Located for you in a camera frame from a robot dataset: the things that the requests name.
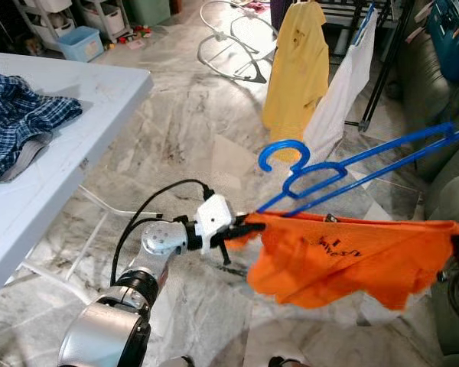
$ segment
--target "gray sofa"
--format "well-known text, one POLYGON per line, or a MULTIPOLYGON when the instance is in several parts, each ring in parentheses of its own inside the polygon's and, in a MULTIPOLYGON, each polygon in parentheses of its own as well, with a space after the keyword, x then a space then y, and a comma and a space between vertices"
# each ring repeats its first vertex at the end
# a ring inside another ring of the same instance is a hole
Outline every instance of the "gray sofa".
MULTIPOLYGON (((416 0, 406 27, 406 38, 419 24, 413 19, 429 1, 416 0)), ((453 121, 459 128, 459 84, 447 81, 430 35, 420 33, 410 44, 402 44, 396 60, 403 106, 411 132, 453 121)), ((415 144, 423 148, 438 140, 425 139, 415 144)), ((416 162, 418 175, 431 183, 425 197, 425 217, 459 222, 459 143, 446 147, 416 162)), ((444 353, 444 367, 459 367, 459 318, 447 298, 447 283, 432 287, 438 340, 444 353)))

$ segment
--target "marble floor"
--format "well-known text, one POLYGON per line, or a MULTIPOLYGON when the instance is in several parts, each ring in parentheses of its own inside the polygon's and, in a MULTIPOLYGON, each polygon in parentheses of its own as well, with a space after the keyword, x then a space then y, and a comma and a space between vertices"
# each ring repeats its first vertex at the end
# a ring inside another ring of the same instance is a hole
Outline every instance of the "marble floor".
MULTIPOLYGON (((184 10, 153 28, 145 47, 118 45, 95 62, 138 67, 152 72, 150 98, 88 174, 85 186, 109 204, 135 209, 161 187, 196 177, 225 195, 237 211, 254 210, 278 190, 288 166, 275 162, 263 174, 256 157, 269 141, 260 122, 267 85, 235 83, 214 75, 197 61, 200 40, 210 35, 199 19, 200 0, 186 0, 184 10)), ((232 10, 210 11, 220 27, 232 10)), ((261 62, 269 77, 270 65, 261 62)), ((379 65, 372 70, 372 81, 379 65)), ((364 89, 349 119, 360 119, 373 88, 364 89)), ((359 134, 346 127, 331 159, 341 159, 405 132, 401 106, 385 96, 371 128, 359 134)), ((349 183, 384 167, 409 148, 356 164, 349 183)), ((309 184, 307 179, 302 184, 309 184)), ((412 167, 376 179, 313 209, 365 219, 421 219, 425 184, 412 167)), ((171 218, 194 212, 200 204, 195 187, 180 187, 156 199, 149 209, 171 218)), ((65 274, 101 212, 75 194, 53 221, 31 259, 65 274)), ((124 219, 107 219, 72 281, 94 296, 109 283, 110 264, 124 219)), ((119 268, 138 251, 139 232, 127 241, 119 268)), ((245 281, 258 255, 258 240, 231 254, 234 271, 222 268, 219 253, 201 258, 191 253, 176 259, 152 313, 144 366, 183 354, 197 367, 265 367, 274 355, 294 357, 313 367, 430 367, 441 364, 441 350, 428 292, 409 300, 404 313, 391 312, 357 292, 326 307, 304 310, 277 305, 254 294, 245 281)), ((83 309, 72 294, 25 270, 0 291, 0 367, 56 365, 63 334, 83 309)))

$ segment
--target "black cable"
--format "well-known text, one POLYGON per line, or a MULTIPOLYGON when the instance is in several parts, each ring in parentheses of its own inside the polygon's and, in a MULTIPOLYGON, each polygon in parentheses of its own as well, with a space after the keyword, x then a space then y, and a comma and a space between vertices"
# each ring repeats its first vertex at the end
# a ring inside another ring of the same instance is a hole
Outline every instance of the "black cable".
POLYGON ((117 263, 118 263, 118 260, 119 260, 119 253, 121 252, 121 248, 122 246, 124 245, 124 242, 126 241, 126 239, 128 238, 129 234, 137 227, 139 226, 140 224, 144 223, 144 222, 152 222, 152 221, 159 221, 159 220, 163 220, 163 219, 156 219, 156 218, 146 218, 146 219, 141 219, 139 220, 138 222, 135 223, 135 221, 137 220, 137 218, 139 217, 139 215, 142 213, 142 211, 145 209, 145 207, 155 198, 157 197, 158 195, 164 193, 165 191, 168 191, 176 186, 179 186, 181 184, 189 184, 189 183, 193 183, 193 184, 199 184, 202 186, 203 188, 203 198, 204 200, 207 200, 209 199, 209 197, 214 193, 214 191, 212 191, 209 186, 207 186, 204 182, 202 181, 199 181, 199 180, 196 180, 194 178, 189 178, 189 179, 186 179, 186 180, 180 180, 180 181, 177 181, 175 183, 172 183, 171 185, 168 185, 166 187, 164 187, 163 189, 160 189, 159 191, 157 191, 156 193, 154 193, 153 195, 151 195, 140 207, 139 209, 136 211, 136 214, 129 220, 129 223, 127 224, 127 226, 124 228, 124 231, 122 232, 121 234, 121 238, 119 239, 119 242, 117 243, 117 246, 116 246, 116 251, 114 253, 114 258, 112 259, 112 268, 111 268, 111 273, 110 273, 110 285, 113 286, 115 283, 116 283, 116 272, 117 272, 117 263))

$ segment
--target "hanger hook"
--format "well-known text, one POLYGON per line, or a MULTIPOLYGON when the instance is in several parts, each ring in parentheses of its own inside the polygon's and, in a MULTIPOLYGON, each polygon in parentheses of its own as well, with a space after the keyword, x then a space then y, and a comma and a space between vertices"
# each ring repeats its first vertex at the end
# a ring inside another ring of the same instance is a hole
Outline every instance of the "hanger hook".
POLYGON ((301 158, 299 158, 299 161, 297 163, 291 166, 291 171, 299 171, 309 161, 311 153, 308 147, 302 141, 288 139, 271 143, 263 149, 262 153, 260 153, 259 155, 260 168, 265 172, 272 171, 272 167, 270 166, 270 164, 267 163, 267 160, 271 155, 274 154, 274 152, 286 148, 295 149, 296 151, 301 153, 301 158))

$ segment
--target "plastic hanger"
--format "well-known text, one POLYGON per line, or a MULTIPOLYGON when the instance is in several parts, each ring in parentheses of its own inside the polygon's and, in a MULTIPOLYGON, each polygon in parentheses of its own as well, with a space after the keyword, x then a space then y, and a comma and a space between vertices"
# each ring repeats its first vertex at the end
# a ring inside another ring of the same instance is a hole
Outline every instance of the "plastic hanger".
POLYGON ((384 167, 381 170, 378 170, 354 183, 351 183, 349 185, 346 185, 344 187, 341 187, 340 189, 337 189, 331 193, 328 193, 326 195, 323 195, 315 200, 312 200, 310 203, 307 203, 303 206, 298 207, 297 209, 294 209, 290 212, 287 212, 284 214, 284 216, 295 216, 296 214, 310 209, 313 206, 316 206, 318 204, 324 203, 325 201, 336 197, 338 195, 341 195, 342 193, 346 193, 349 190, 354 189, 355 187, 358 187, 362 184, 364 184, 367 181, 373 180, 374 178, 377 178, 379 176, 382 176, 390 171, 393 171, 405 164, 412 163, 413 161, 418 160, 419 158, 422 158, 426 155, 431 154, 434 151, 437 151, 439 148, 442 148, 446 145, 449 145, 455 141, 459 141, 459 131, 454 132, 454 124, 452 122, 445 122, 443 124, 426 128, 424 130, 421 130, 419 132, 413 132, 409 135, 403 136, 401 138, 398 138, 396 140, 389 141, 385 144, 378 145, 377 147, 371 148, 367 151, 363 151, 362 153, 359 153, 357 155, 354 155, 350 158, 347 158, 341 162, 321 162, 318 164, 313 164, 311 166, 307 166, 306 164, 309 161, 309 158, 311 156, 311 152, 309 151, 308 147, 296 140, 284 140, 284 141, 277 141, 276 143, 272 143, 268 145, 267 147, 264 148, 262 153, 259 155, 259 166, 262 170, 265 172, 270 172, 272 170, 272 167, 267 163, 267 160, 269 157, 276 151, 280 149, 285 149, 285 148, 292 148, 297 150, 301 154, 301 158, 299 161, 291 166, 291 175, 284 181, 282 185, 282 192, 273 198, 271 198, 267 203, 264 205, 260 206, 260 208, 257 210, 258 213, 263 213, 266 211, 270 206, 276 204, 278 201, 290 197, 293 200, 298 200, 298 199, 303 199, 306 196, 311 195, 312 193, 315 193, 316 191, 319 191, 339 180, 344 178, 347 174, 347 166, 350 164, 354 164, 358 161, 362 161, 363 159, 370 158, 373 155, 383 153, 384 151, 388 151, 390 149, 396 148, 400 145, 403 145, 405 143, 409 143, 415 140, 427 138, 432 135, 439 135, 442 134, 444 137, 441 140, 436 141, 433 144, 430 144, 429 146, 416 151, 412 154, 410 154, 407 157, 404 157, 400 159, 399 161, 390 164, 388 167, 384 167), (315 171, 320 171, 320 170, 335 170, 337 174, 335 174, 332 177, 327 178, 326 180, 323 180, 317 184, 315 184, 312 187, 307 188, 306 190, 301 191, 300 193, 295 193, 294 191, 291 190, 291 185, 298 180, 299 178, 303 177, 306 174, 315 172, 315 171))
POLYGON ((366 17, 362 20, 362 23, 360 24, 357 33, 353 37, 352 44, 354 44, 355 46, 358 45, 360 40, 362 39, 363 30, 367 26, 367 23, 369 23, 370 17, 373 14, 374 9, 374 2, 372 2, 371 5, 369 5, 369 9, 367 9, 366 17))

